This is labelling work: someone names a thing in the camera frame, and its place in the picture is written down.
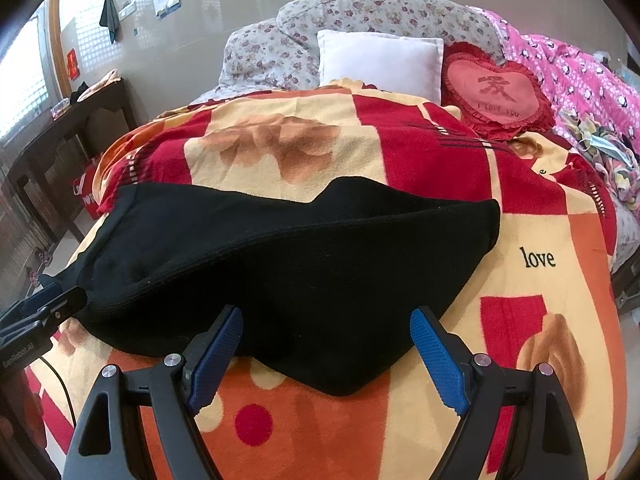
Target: towel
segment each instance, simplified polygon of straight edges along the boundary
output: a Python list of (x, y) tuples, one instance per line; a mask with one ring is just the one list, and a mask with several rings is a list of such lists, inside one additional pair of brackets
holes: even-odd
[(109, 29), (109, 39), (113, 44), (116, 41), (116, 32), (120, 28), (120, 19), (113, 0), (104, 0), (102, 14), (100, 15), (100, 26)]

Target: screw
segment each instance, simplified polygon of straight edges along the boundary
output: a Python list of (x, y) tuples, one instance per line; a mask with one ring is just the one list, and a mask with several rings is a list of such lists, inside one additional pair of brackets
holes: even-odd
[(543, 374), (543, 375), (553, 375), (554, 374), (554, 368), (549, 363), (540, 363), (538, 365), (538, 370), (540, 370), (540, 373)]
[(487, 354), (474, 355), (474, 361), (478, 366), (488, 366), (491, 364), (491, 358)]
[(118, 369), (114, 365), (106, 365), (102, 369), (102, 376), (103, 377), (113, 377), (116, 374), (117, 371), (118, 371)]
[(180, 363), (182, 356), (180, 354), (169, 354), (164, 358), (165, 366), (175, 366)]

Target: chinese character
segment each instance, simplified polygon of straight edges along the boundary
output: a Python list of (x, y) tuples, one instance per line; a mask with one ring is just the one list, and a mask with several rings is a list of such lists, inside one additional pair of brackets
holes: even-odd
[(507, 99), (507, 101), (511, 101), (512, 103), (516, 103), (516, 99), (511, 97), (507, 92), (504, 91), (504, 87), (510, 85), (511, 83), (507, 81), (505, 78), (499, 75), (490, 75), (478, 78), (479, 83), (487, 82), (488, 86), (480, 89), (481, 94), (487, 94), (491, 92), (491, 94), (496, 95), (500, 94), (502, 97)]

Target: heart-shaped pillow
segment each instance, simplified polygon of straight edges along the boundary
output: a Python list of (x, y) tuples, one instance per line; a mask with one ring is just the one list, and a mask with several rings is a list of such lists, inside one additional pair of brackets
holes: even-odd
[(462, 111), (462, 121), (481, 137), (509, 140), (554, 126), (551, 103), (536, 77), (520, 63), (496, 66), (481, 49), (456, 43), (442, 67), (443, 104)]

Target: wooden table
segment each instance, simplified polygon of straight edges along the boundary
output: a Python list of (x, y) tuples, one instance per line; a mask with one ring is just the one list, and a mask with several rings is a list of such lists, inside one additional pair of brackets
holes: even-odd
[(78, 226), (64, 211), (59, 197), (56, 196), (54, 189), (47, 181), (45, 172), (53, 165), (56, 146), (61, 140), (70, 140), (73, 137), (77, 137), (88, 159), (98, 155), (98, 153), (93, 153), (91, 144), (87, 143), (83, 136), (85, 134), (84, 125), (86, 120), (93, 112), (101, 108), (111, 112), (122, 110), (129, 130), (134, 130), (138, 127), (129, 101), (129, 93), (127, 92), (125, 81), (123, 79), (114, 81), (90, 95), (87, 99), (72, 105), (71, 108), (47, 126), (20, 152), (7, 173), (6, 182), (12, 188), (9, 192), (15, 191), (15, 194), (19, 197), (31, 217), (54, 242), (59, 241), (60, 237), (55, 234), (52, 226), (47, 223), (31, 201), (25, 186), (29, 181), (38, 184), (46, 199), (62, 219), (65, 227), (71, 231), (71, 234), (79, 242), (84, 239), (84, 235), (78, 229)]

